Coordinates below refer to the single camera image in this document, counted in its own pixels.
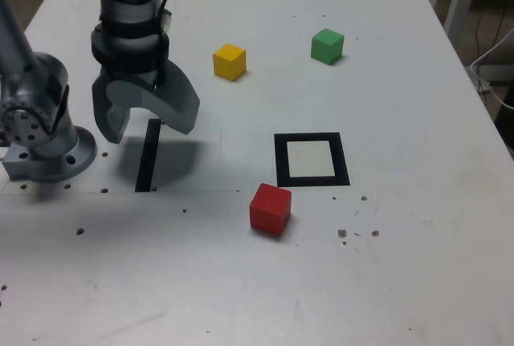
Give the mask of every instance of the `table surface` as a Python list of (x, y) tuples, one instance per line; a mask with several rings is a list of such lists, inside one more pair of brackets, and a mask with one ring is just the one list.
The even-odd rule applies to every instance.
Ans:
[[(99, 155), (25, 190), (2, 170), (0, 344), (514, 342), (514, 164), (428, 0), (168, 9), (170, 59), (202, 103), (188, 136), (162, 127), (153, 193), (134, 185), (155, 116), (134, 110), (119, 145), (93, 120), (100, 0), (45, 0), (29, 26), (65, 64), (71, 118)], [(325, 27), (345, 35), (331, 67), (309, 55)], [(234, 83), (213, 75), (224, 43), (247, 50)], [(339, 132), (351, 186), (292, 189), (275, 240), (250, 229), (248, 205), (276, 184), (279, 132)]]

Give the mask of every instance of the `black strip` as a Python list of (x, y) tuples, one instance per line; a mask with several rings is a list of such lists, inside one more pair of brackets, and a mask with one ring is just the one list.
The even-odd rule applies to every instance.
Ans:
[(149, 35), (160, 35), (162, 33), (161, 23), (157, 18), (144, 22), (123, 23), (100, 16), (100, 21), (105, 33), (120, 39), (142, 39)]
[(150, 188), (152, 188), (153, 167), (155, 166), (160, 132), (161, 120), (148, 120), (143, 153), (141, 154), (139, 171), (137, 172), (136, 192), (150, 192)]
[[(335, 176), (291, 177), (289, 172), (289, 141), (328, 141)], [(350, 185), (343, 144), (339, 133), (275, 134), (276, 183), (279, 187), (321, 187)]]

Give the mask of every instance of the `wooden block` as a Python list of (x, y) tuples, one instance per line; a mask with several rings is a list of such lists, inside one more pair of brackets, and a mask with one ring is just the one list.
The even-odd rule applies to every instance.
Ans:
[(250, 204), (250, 225), (280, 236), (291, 215), (291, 191), (261, 184)]
[(247, 70), (247, 52), (228, 43), (213, 54), (213, 64), (215, 75), (234, 81)]
[(332, 65), (341, 58), (344, 41), (345, 37), (343, 35), (329, 29), (323, 29), (312, 37), (311, 57), (322, 63)]

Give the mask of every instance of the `black square frame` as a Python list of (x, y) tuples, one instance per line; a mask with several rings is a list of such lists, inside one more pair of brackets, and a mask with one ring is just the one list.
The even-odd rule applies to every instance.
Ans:
[[(289, 173), (289, 141), (328, 141), (335, 176), (291, 177)], [(276, 183), (279, 187), (326, 187), (350, 185), (346, 169), (341, 135), (338, 132), (276, 133), (275, 134)]]

